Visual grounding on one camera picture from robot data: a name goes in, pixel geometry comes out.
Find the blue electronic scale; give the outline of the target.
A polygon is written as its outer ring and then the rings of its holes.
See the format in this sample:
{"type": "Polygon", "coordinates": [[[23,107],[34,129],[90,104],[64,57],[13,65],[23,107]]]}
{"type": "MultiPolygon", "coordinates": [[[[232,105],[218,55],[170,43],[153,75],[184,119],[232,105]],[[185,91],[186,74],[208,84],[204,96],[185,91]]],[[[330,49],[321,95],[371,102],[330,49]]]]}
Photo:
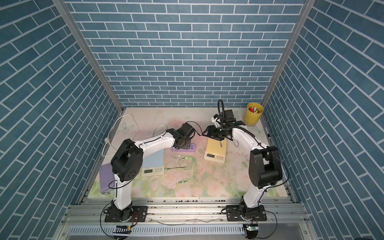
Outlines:
{"type": "Polygon", "coordinates": [[[165,150],[157,151],[143,159],[141,176],[153,177],[165,173],[165,150]]]}

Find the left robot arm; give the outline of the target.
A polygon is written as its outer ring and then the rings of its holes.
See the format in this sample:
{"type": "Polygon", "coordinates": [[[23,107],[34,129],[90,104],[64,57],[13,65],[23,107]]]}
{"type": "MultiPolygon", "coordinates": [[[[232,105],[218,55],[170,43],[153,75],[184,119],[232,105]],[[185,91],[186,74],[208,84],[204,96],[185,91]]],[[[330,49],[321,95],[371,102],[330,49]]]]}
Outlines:
{"type": "Polygon", "coordinates": [[[124,140],[111,160],[115,181],[111,188],[116,190],[110,210],[117,220],[126,222],[133,216],[132,181],[142,168],[143,159],[166,148],[188,149],[195,129],[184,123],[179,129],[167,129],[163,134],[134,142],[124,140]]]}

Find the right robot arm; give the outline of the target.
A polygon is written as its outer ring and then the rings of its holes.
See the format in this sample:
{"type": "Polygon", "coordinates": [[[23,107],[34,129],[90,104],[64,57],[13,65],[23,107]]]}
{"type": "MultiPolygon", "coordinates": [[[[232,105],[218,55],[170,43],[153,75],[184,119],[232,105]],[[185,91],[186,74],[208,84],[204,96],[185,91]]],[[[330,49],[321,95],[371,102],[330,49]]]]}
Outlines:
{"type": "Polygon", "coordinates": [[[265,214],[261,200],[265,193],[277,186],[283,178],[282,161],[279,150],[275,146],[262,143],[252,132],[246,129],[243,121],[238,121],[231,110],[218,110],[218,114],[212,118],[210,125],[203,132],[203,136],[223,143],[225,140],[238,141],[250,152],[249,178],[250,186],[242,196],[239,209],[245,220],[264,219],[258,217],[265,214]]]}

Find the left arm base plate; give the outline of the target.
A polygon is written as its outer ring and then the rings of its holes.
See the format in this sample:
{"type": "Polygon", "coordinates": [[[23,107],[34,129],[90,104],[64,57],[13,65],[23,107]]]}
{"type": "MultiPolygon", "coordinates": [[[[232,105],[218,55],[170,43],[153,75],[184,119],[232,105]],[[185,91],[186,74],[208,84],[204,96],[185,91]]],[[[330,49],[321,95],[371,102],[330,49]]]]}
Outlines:
{"type": "Polygon", "coordinates": [[[147,217],[148,207],[147,206],[133,206],[131,213],[128,215],[128,220],[120,220],[118,214],[115,213],[113,207],[108,207],[103,210],[104,222],[106,223],[123,223],[123,222],[145,222],[147,217]]]}

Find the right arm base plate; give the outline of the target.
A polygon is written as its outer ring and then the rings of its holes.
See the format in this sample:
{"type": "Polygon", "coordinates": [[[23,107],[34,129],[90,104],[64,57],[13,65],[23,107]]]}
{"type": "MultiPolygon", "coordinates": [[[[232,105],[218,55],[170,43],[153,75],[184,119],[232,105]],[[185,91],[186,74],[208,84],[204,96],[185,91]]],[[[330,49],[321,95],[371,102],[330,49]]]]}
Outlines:
{"type": "Polygon", "coordinates": [[[265,222],[267,215],[264,206],[260,205],[255,208],[247,208],[244,206],[227,205],[223,208],[228,222],[254,221],[265,222]]]}

